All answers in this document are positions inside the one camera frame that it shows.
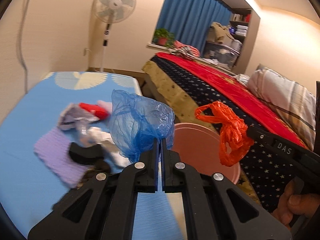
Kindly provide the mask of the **right hand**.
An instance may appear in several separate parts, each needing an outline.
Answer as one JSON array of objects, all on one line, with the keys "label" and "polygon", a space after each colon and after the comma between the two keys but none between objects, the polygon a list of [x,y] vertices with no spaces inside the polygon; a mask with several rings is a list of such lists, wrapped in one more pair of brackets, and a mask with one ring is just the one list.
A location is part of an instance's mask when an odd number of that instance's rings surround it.
[{"label": "right hand", "polygon": [[289,230],[294,215],[304,215],[311,218],[319,207],[319,195],[294,194],[295,183],[290,181],[285,187],[284,193],[279,198],[278,207],[272,212],[272,216],[284,224]]}]

